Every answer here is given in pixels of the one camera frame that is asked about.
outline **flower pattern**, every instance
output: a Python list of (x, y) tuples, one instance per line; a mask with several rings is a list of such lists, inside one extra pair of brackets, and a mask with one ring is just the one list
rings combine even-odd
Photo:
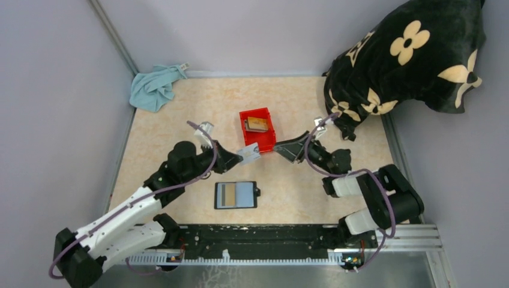
[(391, 45), (391, 55), (398, 56), (398, 62), (401, 66), (407, 64), (414, 55), (414, 49), (423, 47), (430, 38), (428, 30), (421, 29), (419, 20), (410, 23), (403, 32), (403, 37), (398, 37)]
[(352, 118), (354, 121), (361, 122), (361, 117), (357, 112), (350, 110), (350, 104), (345, 101), (340, 101), (339, 103), (333, 98), (333, 92), (332, 90), (329, 90), (329, 96), (331, 97), (331, 100), (334, 103), (334, 106), (331, 108), (331, 111), (333, 113), (338, 113), (338, 117), (340, 117), (343, 113), (347, 114)]
[(381, 115), (389, 112), (394, 108), (394, 106), (397, 104), (398, 100), (386, 102), (384, 104), (381, 104), (380, 97), (378, 97), (378, 94), (373, 91), (371, 88), (369, 88), (369, 92), (367, 94), (367, 100), (371, 102), (369, 105), (361, 104), (361, 106), (364, 108), (364, 110), (368, 111), (371, 115)]
[(456, 101), (454, 105), (456, 108), (461, 106), (464, 93), (470, 88), (477, 88), (481, 85), (483, 80), (474, 74), (475, 60), (477, 59), (477, 50), (472, 52), (468, 58), (466, 67), (464, 65), (455, 65), (449, 67), (438, 74), (438, 77), (443, 78), (449, 82), (461, 83), (456, 94)]
[(357, 61), (357, 56), (359, 55), (359, 52), (361, 52), (361, 49), (364, 47), (364, 45), (366, 45), (367, 40), (369, 40), (369, 38), (371, 38), (371, 36), (373, 36), (374, 33), (375, 33), (374, 31), (368, 32), (368, 34), (361, 41), (359, 41), (354, 47), (350, 49), (350, 51), (346, 53), (345, 56), (350, 57), (352, 67), (355, 66), (355, 61)]

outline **blue cloth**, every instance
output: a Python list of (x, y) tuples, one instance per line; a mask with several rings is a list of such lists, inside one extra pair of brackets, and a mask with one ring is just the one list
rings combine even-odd
[(129, 103), (136, 108), (157, 112), (173, 99), (172, 83), (179, 79), (187, 79), (180, 65), (156, 65), (152, 73), (138, 73), (131, 85)]

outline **marble pattern surface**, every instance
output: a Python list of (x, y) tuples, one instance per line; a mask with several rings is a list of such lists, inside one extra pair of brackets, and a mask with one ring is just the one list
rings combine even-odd
[[(324, 77), (266, 77), (179, 80), (175, 98), (157, 113), (138, 110), (125, 149), (110, 209), (123, 202), (154, 173), (176, 142), (190, 140), (187, 120), (214, 124), (212, 138), (235, 152), (244, 146), (239, 112), (267, 107), (277, 141), (300, 136), (325, 117)], [(352, 150), (354, 169), (378, 169), (392, 163), (381, 118), (370, 116), (356, 129), (354, 142), (344, 141), (329, 126), (320, 138), (328, 151)], [(274, 152), (224, 175), (212, 174), (186, 188), (164, 208), (179, 224), (308, 224), (337, 223), (366, 206), (362, 197), (336, 199), (322, 188), (322, 175), (306, 163), (291, 164)], [(256, 209), (214, 209), (214, 184), (257, 181), (261, 189)]]

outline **gray wall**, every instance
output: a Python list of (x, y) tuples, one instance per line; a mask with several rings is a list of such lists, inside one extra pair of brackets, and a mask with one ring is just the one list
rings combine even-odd
[(141, 71), (320, 75), (405, 0), (101, 0)]
[(54, 237), (103, 212), (131, 80), (86, 1), (0, 1), (2, 287), (68, 287)]
[(466, 113), (446, 115), (408, 101), (394, 112), (424, 215), (438, 225), (461, 288), (508, 287), (509, 2), (484, 6), (483, 84), (465, 96)]

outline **card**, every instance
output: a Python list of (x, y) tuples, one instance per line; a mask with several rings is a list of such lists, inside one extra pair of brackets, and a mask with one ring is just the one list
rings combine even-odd
[(243, 158), (242, 162), (240, 162), (240, 165), (246, 165), (248, 163), (254, 162), (255, 160), (261, 157), (258, 143), (253, 143), (249, 146), (240, 149), (239, 151), (237, 151), (237, 154), (242, 156)]

